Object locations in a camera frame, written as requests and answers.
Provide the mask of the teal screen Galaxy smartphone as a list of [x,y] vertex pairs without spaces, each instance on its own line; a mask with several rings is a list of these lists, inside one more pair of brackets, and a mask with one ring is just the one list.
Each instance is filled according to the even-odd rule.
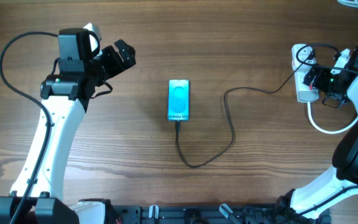
[[190,118],[190,81],[169,80],[168,108],[169,121],[188,121]]

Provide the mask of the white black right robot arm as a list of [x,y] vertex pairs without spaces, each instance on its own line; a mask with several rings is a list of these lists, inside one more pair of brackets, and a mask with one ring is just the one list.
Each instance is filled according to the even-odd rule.
[[302,85],[322,91],[340,104],[352,102],[357,117],[345,128],[331,166],[308,185],[277,200],[272,219],[282,217],[284,223],[311,223],[336,203],[358,195],[358,46],[337,50],[333,67],[316,63],[313,48],[314,44],[296,44],[291,50],[293,69],[304,76]]

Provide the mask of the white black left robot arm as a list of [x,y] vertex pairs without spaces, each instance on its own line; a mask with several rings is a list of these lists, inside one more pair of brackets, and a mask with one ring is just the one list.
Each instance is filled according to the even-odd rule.
[[25,164],[7,196],[0,196],[0,223],[117,223],[105,199],[63,203],[71,145],[96,88],[133,67],[135,49],[123,40],[102,47],[92,28],[62,29],[60,55],[40,86],[37,130]]

